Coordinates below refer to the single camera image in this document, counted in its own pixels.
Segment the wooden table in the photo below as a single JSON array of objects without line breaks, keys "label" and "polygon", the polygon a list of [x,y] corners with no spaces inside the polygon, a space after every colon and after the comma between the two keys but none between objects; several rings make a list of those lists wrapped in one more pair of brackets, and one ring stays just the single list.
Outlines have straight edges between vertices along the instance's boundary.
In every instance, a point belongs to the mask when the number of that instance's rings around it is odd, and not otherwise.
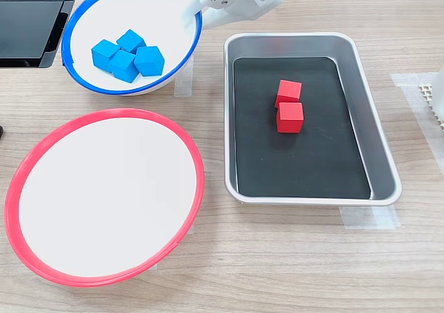
[{"label": "wooden table", "polygon": [[[444,312],[444,177],[389,74],[444,65],[444,0],[286,0],[256,22],[206,31],[194,95],[173,83],[136,97],[83,89],[61,65],[0,70],[1,212],[9,182],[45,135],[104,108],[153,110],[183,126],[207,184],[194,234],[157,270],[96,289],[28,270],[0,230],[0,312]],[[223,183],[223,43],[242,32],[338,31],[352,37],[404,186],[401,227],[345,229],[338,208],[242,206]]]}]

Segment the clear tape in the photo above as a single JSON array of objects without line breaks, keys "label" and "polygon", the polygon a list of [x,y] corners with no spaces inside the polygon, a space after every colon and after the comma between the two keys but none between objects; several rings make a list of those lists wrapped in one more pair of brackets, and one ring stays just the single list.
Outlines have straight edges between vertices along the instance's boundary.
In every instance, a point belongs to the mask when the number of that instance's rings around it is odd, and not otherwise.
[{"label": "clear tape", "polygon": [[189,98],[193,95],[193,70],[194,56],[188,60],[187,65],[176,77],[174,85],[174,96],[178,98]]},{"label": "clear tape", "polygon": [[422,93],[424,85],[431,85],[438,73],[427,72],[421,74],[391,74],[391,79],[400,87],[409,102],[416,120],[424,134],[427,143],[436,158],[438,166],[444,174],[444,134],[442,127],[436,120],[429,104]]},{"label": "clear tape", "polygon": [[347,229],[390,230],[400,227],[393,205],[388,207],[339,207],[342,222]]}]

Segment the metal tray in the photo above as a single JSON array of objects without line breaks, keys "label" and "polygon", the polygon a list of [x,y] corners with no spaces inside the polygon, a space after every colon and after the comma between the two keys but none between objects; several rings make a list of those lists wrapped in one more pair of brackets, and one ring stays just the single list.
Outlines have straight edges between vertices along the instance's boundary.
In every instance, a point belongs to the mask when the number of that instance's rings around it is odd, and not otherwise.
[{"label": "metal tray", "polygon": [[[354,42],[340,33],[225,43],[225,185],[257,204],[389,205],[401,183]],[[280,79],[303,84],[300,134],[275,129]]]}]

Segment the white plastic part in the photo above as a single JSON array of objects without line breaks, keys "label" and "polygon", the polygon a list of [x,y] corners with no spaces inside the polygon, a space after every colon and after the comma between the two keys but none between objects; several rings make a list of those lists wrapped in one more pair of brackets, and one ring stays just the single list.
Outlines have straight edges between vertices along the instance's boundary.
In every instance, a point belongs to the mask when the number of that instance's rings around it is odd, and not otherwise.
[{"label": "white plastic part", "polygon": [[444,68],[432,82],[432,109],[439,121],[444,121]]},{"label": "white plastic part", "polygon": [[284,0],[233,0],[223,9],[212,8],[209,0],[183,0],[185,18],[190,19],[205,6],[210,8],[203,13],[203,29],[214,28],[241,20],[256,20],[280,5]]},{"label": "white plastic part", "polygon": [[169,128],[137,118],[63,137],[30,172],[19,204],[24,238],[43,263],[73,276],[136,267],[182,227],[196,168]]}]

